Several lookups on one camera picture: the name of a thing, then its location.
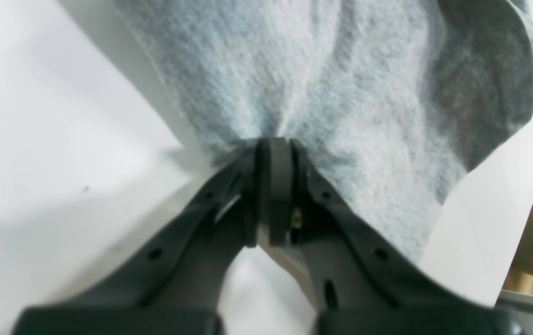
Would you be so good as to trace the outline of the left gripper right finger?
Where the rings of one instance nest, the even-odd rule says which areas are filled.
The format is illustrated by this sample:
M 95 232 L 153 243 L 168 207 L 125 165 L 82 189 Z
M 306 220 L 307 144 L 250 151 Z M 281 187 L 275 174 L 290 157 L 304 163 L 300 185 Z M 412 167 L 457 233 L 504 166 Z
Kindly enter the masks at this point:
M 269 139 L 269 244 L 298 251 L 316 335 L 521 335 L 510 310 L 458 297 L 362 221 L 301 143 Z

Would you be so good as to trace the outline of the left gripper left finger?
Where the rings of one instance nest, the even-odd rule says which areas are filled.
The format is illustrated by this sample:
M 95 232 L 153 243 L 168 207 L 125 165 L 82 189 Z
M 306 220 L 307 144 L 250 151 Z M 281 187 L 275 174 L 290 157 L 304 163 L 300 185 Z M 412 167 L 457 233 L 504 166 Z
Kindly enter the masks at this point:
M 25 309 L 15 335 L 224 335 L 220 290 L 258 244 L 265 139 L 210 178 L 183 211 L 118 269 L 56 304 Z

